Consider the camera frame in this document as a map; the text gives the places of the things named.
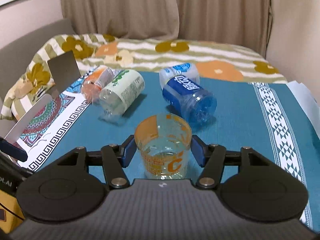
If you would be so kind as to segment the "clear cup orange print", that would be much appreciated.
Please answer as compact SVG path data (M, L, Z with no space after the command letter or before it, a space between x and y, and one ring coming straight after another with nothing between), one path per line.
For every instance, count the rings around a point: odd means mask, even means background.
M187 174L192 131L181 117L164 113L143 120L135 142L149 179L183 179Z

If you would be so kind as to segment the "orange label plastic cup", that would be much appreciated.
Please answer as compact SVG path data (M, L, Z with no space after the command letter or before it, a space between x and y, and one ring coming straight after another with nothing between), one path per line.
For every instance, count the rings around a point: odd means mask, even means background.
M92 103L99 98L100 91L114 78L111 68L100 66L91 75L84 79L81 87L81 94L86 101Z

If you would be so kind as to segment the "blue plastic cup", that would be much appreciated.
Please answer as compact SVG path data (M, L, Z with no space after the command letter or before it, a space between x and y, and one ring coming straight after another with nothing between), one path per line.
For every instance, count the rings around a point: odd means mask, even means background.
M210 122L217 108L213 93L184 75L172 77L164 85L162 95L191 126Z

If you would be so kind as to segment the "white cup blue label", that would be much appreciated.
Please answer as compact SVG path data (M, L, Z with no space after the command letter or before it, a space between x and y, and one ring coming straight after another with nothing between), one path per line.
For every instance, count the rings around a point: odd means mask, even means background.
M174 76L184 75L191 81L200 84L200 75L199 72L193 63L184 63L179 64L173 67L164 68L159 71L159 83L161 89L165 84Z

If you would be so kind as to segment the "teal patterned cloth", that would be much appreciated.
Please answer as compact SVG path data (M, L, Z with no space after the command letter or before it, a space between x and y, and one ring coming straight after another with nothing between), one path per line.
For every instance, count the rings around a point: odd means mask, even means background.
M186 123L162 95L158 74L143 72L145 88L122 116L105 118L88 103L76 81L29 123L17 141L37 171L77 146L89 151L120 144L142 125L146 138L164 139L177 149L187 138ZM302 84L228 82L202 78L216 110L204 122L192 118L192 132L205 143L236 151L250 146L301 181L309 192L302 222L319 230L319 107Z

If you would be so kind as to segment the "grey open laptop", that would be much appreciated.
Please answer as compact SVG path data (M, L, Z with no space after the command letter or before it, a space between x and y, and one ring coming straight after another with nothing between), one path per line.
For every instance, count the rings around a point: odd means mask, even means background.
M53 99L57 98L81 76L72 51L50 59L48 67L55 83L48 92Z

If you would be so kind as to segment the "floral striped duvet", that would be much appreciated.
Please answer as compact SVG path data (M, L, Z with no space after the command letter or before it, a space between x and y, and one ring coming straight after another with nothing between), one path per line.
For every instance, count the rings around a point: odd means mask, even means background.
M259 53L234 44L209 41L133 40L107 34L61 34L50 38L23 64L5 91L1 119L18 120L48 92L54 79L48 61L73 52L81 75L97 68L158 72L183 63L200 76L235 82L286 83L286 78Z

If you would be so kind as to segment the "grey headboard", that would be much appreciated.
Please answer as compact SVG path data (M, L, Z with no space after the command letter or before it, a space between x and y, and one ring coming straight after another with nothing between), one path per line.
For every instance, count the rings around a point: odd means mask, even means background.
M1 99L25 72L35 53L52 37L74 34L71 20L65 18L32 31L1 48Z

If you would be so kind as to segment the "beige curtain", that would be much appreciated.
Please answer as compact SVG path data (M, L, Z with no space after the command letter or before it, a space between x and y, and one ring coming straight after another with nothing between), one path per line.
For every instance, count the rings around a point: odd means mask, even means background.
M78 34L237 44L266 54L271 0L61 0Z

